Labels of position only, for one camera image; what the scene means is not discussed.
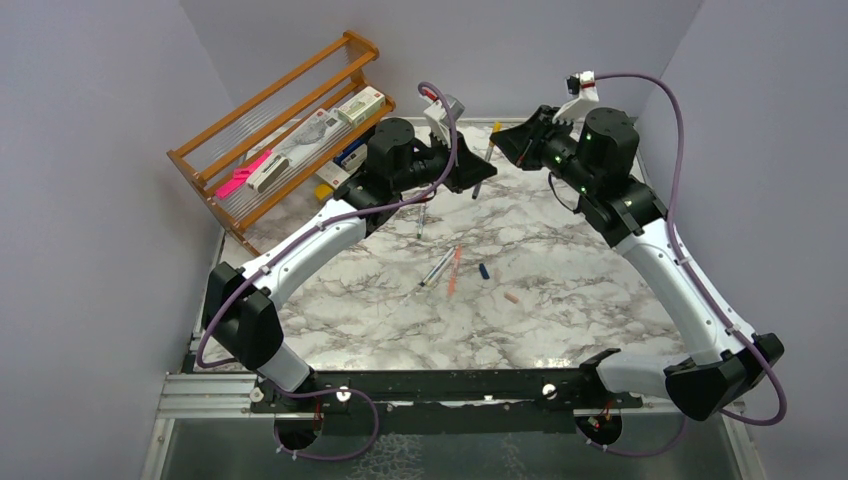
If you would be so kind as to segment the white whiteboard marker pen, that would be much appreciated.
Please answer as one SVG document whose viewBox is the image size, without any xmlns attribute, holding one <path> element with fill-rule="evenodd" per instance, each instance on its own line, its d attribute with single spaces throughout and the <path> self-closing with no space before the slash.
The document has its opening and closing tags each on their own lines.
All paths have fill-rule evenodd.
<svg viewBox="0 0 848 480">
<path fill-rule="evenodd" d="M 421 239 L 423 236 L 424 226 L 426 222 L 427 205 L 422 203 L 419 207 L 418 218 L 416 222 L 416 238 Z"/>
</svg>

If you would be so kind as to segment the thin white black pen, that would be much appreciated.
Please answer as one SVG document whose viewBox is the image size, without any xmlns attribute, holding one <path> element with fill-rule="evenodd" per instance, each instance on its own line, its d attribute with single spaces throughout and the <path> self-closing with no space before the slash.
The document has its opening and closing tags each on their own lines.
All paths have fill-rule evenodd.
<svg viewBox="0 0 848 480">
<path fill-rule="evenodd" d="M 473 200 L 477 200 L 479 198 L 479 195 L 480 195 L 480 192 L 481 192 L 481 189 L 482 189 L 482 183 L 485 179 L 487 179 L 490 176 L 490 170 L 491 170 L 491 167 L 492 167 L 491 159 L 492 159 L 492 156 L 493 156 L 493 153 L 494 153 L 494 148 L 495 148 L 495 146 L 492 142 L 490 142 L 487 146 L 485 155 L 483 157 L 483 160 L 485 162 L 485 168 L 482 170 L 479 181 L 473 187 L 472 196 L 471 196 L 471 198 Z"/>
</svg>

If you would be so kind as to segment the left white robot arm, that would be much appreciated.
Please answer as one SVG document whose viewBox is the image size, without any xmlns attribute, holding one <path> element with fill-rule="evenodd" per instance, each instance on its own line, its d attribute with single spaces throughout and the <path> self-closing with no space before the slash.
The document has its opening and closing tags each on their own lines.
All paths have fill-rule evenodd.
<svg viewBox="0 0 848 480">
<path fill-rule="evenodd" d="M 461 193 L 497 169 L 472 152 L 459 132 L 423 143 L 412 124 L 390 118 L 377 124 L 359 168 L 322 209 L 264 255 L 210 273 L 203 304 L 203 342 L 215 339 L 246 369 L 272 381 L 285 407 L 313 401 L 312 368 L 284 340 L 279 310 L 313 274 L 364 240 L 404 205 L 404 192 L 443 186 Z"/>
</svg>

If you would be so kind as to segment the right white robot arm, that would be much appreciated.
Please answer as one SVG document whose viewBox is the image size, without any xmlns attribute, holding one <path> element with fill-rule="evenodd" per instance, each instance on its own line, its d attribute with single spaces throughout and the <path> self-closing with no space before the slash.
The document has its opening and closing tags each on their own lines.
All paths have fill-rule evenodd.
<svg viewBox="0 0 848 480">
<path fill-rule="evenodd" d="M 783 355 L 774 333 L 759 334 L 735 313 L 685 259 L 681 240 L 668 232 L 667 208 L 632 175 L 639 134 L 622 111 L 595 108 L 578 138 L 540 106 L 524 123 L 491 134 L 491 143 L 523 171 L 546 169 L 578 194 L 577 213 L 627 260 L 660 301 L 686 352 L 652 356 L 610 350 L 587 361 L 577 380 L 579 398 L 600 407 L 616 393 L 672 401 L 703 421 L 752 390 Z"/>
</svg>

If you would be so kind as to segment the orange pen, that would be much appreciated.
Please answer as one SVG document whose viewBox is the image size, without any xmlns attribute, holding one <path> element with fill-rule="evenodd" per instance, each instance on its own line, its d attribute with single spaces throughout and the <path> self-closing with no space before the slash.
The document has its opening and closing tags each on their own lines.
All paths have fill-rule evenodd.
<svg viewBox="0 0 848 480">
<path fill-rule="evenodd" d="M 455 249 L 453 259 L 452 259 L 452 263 L 451 263 L 451 270 L 450 270 L 450 276 L 449 276 L 448 287 L 447 287 L 448 297 L 452 297 L 456 292 L 456 284 L 457 284 L 457 277 L 458 277 L 458 272 L 459 272 L 459 268 L 460 268 L 460 264 L 461 264 L 461 256 L 462 256 L 462 245 L 458 245 Z"/>
</svg>

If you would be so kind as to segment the green white deli box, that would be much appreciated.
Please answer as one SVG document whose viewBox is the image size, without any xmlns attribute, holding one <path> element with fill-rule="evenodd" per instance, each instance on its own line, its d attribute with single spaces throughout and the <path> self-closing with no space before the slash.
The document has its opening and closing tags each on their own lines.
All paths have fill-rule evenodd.
<svg viewBox="0 0 848 480">
<path fill-rule="evenodd" d="M 356 128 L 373 116 L 386 103 L 385 95 L 372 86 L 367 86 L 347 100 L 338 109 L 338 116 L 352 128 Z"/>
</svg>

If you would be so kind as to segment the blue grey stapler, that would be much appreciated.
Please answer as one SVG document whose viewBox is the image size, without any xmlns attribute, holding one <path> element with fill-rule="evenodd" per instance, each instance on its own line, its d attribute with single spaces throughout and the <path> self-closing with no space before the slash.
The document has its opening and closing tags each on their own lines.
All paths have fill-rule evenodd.
<svg viewBox="0 0 848 480">
<path fill-rule="evenodd" d="M 350 171 L 356 169 L 362 158 L 367 154 L 367 143 L 365 140 L 357 140 L 346 147 L 333 162 L 340 168 Z"/>
</svg>

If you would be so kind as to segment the beige deli staples box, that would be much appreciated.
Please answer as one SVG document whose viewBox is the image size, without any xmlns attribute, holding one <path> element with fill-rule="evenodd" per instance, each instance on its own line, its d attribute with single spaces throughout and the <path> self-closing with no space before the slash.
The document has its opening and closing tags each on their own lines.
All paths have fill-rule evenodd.
<svg viewBox="0 0 848 480">
<path fill-rule="evenodd" d="M 321 166 L 315 175 L 333 190 L 336 190 L 350 176 L 348 171 L 332 161 Z"/>
</svg>

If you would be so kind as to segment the white blue tip marker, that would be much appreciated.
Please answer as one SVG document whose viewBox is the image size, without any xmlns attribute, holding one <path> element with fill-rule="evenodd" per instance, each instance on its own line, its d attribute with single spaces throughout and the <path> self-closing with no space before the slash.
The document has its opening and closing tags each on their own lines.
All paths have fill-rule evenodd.
<svg viewBox="0 0 848 480">
<path fill-rule="evenodd" d="M 450 248 L 438 261 L 437 263 L 430 269 L 430 271 L 424 276 L 424 278 L 418 283 L 419 287 L 424 287 L 428 285 L 437 274 L 445 267 L 448 261 L 454 256 L 457 250 L 457 246 L 453 246 Z"/>
</svg>

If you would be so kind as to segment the yellow grey eraser block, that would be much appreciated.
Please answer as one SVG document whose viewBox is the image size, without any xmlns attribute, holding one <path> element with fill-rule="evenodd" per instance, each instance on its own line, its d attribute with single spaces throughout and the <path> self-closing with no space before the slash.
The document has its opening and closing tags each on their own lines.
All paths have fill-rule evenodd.
<svg viewBox="0 0 848 480">
<path fill-rule="evenodd" d="M 334 189 L 327 184 L 320 184 L 314 189 L 314 195 L 321 203 L 326 203 L 334 196 Z"/>
</svg>

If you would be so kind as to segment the long white printed box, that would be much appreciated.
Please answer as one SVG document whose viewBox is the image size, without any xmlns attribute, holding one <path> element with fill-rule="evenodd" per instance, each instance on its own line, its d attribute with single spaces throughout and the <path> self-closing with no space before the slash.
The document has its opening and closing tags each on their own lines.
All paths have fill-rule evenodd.
<svg viewBox="0 0 848 480">
<path fill-rule="evenodd" d="M 330 143 L 331 138 L 347 124 L 339 118 L 338 110 L 319 109 L 297 127 L 281 143 L 271 149 L 270 160 L 288 160 L 290 166 L 305 161 Z"/>
</svg>

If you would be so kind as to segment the pink highlighter marker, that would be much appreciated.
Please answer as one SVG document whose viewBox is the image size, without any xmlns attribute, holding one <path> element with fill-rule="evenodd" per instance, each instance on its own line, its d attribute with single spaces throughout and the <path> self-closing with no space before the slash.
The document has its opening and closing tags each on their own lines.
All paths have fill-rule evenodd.
<svg viewBox="0 0 848 480">
<path fill-rule="evenodd" d="M 219 199 L 226 199 L 232 195 L 257 169 L 261 167 L 271 153 L 272 151 L 270 149 L 265 150 L 262 155 L 249 166 L 236 168 L 233 171 L 232 177 L 216 190 L 215 196 Z"/>
</svg>

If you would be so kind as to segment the wooden shelf rack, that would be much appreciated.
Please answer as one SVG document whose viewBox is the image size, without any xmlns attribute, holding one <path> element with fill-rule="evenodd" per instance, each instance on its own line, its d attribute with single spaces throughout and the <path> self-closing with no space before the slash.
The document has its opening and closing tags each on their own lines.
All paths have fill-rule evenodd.
<svg viewBox="0 0 848 480">
<path fill-rule="evenodd" d="M 395 102 L 383 93 L 385 105 L 364 123 L 352 128 L 343 120 L 347 126 L 328 145 L 302 163 L 289 166 L 264 193 L 254 192 L 246 182 L 226 199 L 217 198 L 216 190 L 236 168 L 252 164 L 319 109 L 338 109 L 363 88 L 374 87 L 364 69 L 379 56 L 375 43 L 347 30 L 202 133 L 168 151 L 168 158 L 233 243 L 254 256 L 264 252 L 258 242 L 258 222 L 316 176 L 321 166 L 333 162 L 346 147 L 372 132 L 394 110 Z"/>
</svg>

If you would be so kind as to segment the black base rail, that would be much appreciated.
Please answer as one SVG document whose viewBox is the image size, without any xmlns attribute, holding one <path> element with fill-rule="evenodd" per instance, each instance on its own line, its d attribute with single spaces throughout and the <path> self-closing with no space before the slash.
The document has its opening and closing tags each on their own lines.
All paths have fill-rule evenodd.
<svg viewBox="0 0 848 480">
<path fill-rule="evenodd" d="M 300 398 L 269 381 L 250 393 L 250 411 L 284 432 L 380 434 L 573 433 L 577 418 L 638 409 L 631 394 L 604 393 L 579 368 L 319 371 Z"/>
</svg>

